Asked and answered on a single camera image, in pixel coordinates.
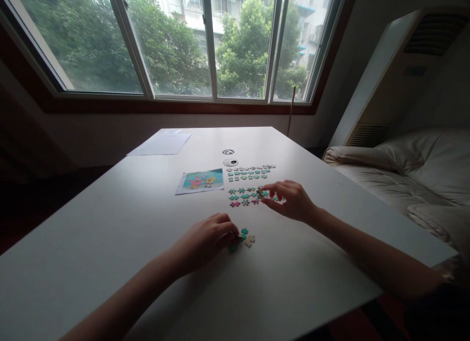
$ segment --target right hand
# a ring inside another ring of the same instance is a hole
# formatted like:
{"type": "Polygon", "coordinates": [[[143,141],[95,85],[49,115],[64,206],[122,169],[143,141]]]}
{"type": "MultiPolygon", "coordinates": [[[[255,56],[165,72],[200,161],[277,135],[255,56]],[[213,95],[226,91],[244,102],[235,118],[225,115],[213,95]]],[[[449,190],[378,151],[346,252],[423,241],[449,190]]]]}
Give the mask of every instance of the right hand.
{"type": "Polygon", "coordinates": [[[269,191],[270,198],[274,194],[278,196],[279,200],[282,200],[283,197],[285,198],[286,201],[283,204],[268,198],[261,199],[261,202],[290,219],[309,224],[317,212],[321,210],[310,200],[299,183],[289,179],[283,182],[267,184],[262,187],[262,190],[269,191]]]}

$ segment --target patrick star character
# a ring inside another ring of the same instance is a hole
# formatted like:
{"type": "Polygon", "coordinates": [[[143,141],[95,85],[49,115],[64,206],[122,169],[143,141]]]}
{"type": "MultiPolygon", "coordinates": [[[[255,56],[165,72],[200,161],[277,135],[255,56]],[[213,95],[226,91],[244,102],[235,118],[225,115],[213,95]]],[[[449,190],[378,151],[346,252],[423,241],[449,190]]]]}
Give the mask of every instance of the patrick star character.
{"type": "Polygon", "coordinates": [[[191,189],[197,189],[199,188],[199,185],[203,182],[202,179],[199,178],[199,176],[196,176],[196,180],[189,180],[191,182],[191,189]]]}

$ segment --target glass pane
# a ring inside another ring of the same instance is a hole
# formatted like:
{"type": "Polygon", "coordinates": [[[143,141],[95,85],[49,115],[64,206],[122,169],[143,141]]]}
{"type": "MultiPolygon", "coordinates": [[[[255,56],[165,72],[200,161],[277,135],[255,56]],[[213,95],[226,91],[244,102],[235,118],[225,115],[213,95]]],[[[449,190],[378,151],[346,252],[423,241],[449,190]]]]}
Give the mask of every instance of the glass pane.
{"type": "Polygon", "coordinates": [[[218,96],[264,98],[274,0],[211,1],[218,96]]]}
{"type": "Polygon", "coordinates": [[[202,0],[126,0],[156,94],[210,96],[202,0]]]}
{"type": "Polygon", "coordinates": [[[10,0],[69,90],[142,93],[109,0],[10,0]]]}
{"type": "Polygon", "coordinates": [[[274,100],[304,100],[331,0],[289,0],[274,100]]]}

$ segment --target white sofa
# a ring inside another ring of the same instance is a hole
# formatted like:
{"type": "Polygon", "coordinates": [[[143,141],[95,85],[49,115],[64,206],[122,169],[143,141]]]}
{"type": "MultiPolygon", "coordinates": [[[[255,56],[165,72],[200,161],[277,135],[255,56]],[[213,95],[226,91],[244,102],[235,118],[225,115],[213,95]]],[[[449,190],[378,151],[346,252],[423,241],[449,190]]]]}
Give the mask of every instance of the white sofa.
{"type": "Polygon", "coordinates": [[[374,148],[330,147],[323,161],[457,249],[446,272],[470,286],[470,129],[422,129],[374,148]]]}

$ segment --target hand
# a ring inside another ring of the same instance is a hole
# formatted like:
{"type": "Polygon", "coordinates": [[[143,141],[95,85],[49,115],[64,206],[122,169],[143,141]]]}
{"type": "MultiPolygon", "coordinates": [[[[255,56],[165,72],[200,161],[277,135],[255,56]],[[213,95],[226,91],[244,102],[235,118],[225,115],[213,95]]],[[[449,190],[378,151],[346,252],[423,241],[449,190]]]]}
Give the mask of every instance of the hand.
{"type": "Polygon", "coordinates": [[[315,206],[308,197],[305,190],[299,183],[286,179],[283,182],[267,184],[262,190],[269,190],[269,197],[273,197],[274,193],[280,200],[285,198],[283,204],[268,198],[261,199],[263,204],[269,208],[284,215],[290,219],[305,222],[309,224],[315,217],[320,208],[315,206]]]}
{"type": "Polygon", "coordinates": [[[211,261],[238,234],[229,215],[217,213],[196,222],[167,253],[175,261],[178,275],[184,276],[211,261]]]}

